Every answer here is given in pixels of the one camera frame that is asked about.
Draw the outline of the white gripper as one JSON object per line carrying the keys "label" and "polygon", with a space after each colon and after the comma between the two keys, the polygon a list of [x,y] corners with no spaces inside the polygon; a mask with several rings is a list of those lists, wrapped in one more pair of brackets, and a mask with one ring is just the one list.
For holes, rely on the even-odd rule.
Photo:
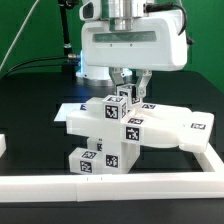
{"label": "white gripper", "polygon": [[123,85],[123,69],[137,70],[136,97],[144,98],[152,71],[175,71],[187,63],[186,33],[180,10],[155,12],[133,21],[130,31],[111,32],[108,21],[86,22],[82,56],[89,66],[110,67],[115,87]]}

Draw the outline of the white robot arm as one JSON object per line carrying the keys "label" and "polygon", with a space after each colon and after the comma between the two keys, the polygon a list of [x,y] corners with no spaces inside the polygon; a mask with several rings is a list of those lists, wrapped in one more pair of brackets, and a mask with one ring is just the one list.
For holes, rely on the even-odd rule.
{"label": "white robot arm", "polygon": [[80,75],[99,83],[123,83],[137,72],[135,95],[146,95],[154,71],[176,71],[187,62],[187,14],[179,2],[83,0]]}

